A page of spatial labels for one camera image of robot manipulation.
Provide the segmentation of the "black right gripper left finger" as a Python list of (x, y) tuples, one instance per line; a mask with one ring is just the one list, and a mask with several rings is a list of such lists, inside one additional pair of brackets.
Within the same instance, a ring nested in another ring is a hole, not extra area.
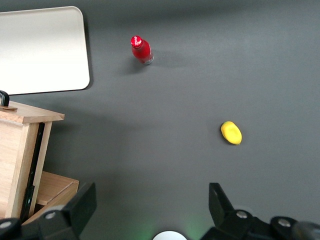
[(79, 240), (96, 208), (96, 184), (86, 183), (64, 206), (47, 210), (38, 218), (38, 238)]

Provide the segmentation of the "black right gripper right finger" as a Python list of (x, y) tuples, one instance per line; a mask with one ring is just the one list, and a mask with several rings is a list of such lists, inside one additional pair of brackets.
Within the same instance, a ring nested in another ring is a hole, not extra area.
[(214, 227), (203, 240), (270, 240), (269, 224), (254, 217), (248, 211), (235, 209), (219, 183), (210, 183), (208, 208)]

